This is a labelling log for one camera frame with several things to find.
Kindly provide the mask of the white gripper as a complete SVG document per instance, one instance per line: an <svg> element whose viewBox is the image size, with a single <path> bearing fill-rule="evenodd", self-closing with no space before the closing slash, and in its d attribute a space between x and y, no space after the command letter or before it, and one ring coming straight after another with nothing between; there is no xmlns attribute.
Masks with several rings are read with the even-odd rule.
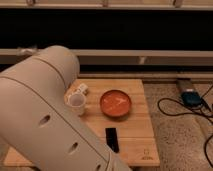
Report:
<svg viewBox="0 0 213 171"><path fill-rule="evenodd" d="M85 113L87 90L88 86L81 83L74 92L67 96L66 104L70 107L71 112L77 116Z"/></svg>

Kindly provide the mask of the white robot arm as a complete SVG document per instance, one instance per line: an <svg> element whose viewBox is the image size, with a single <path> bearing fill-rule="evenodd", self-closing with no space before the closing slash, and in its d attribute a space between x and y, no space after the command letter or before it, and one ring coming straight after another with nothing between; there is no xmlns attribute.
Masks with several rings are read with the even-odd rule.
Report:
<svg viewBox="0 0 213 171"><path fill-rule="evenodd" d="M41 171L131 171L64 103L80 71L50 46L0 73L0 136Z"/></svg>

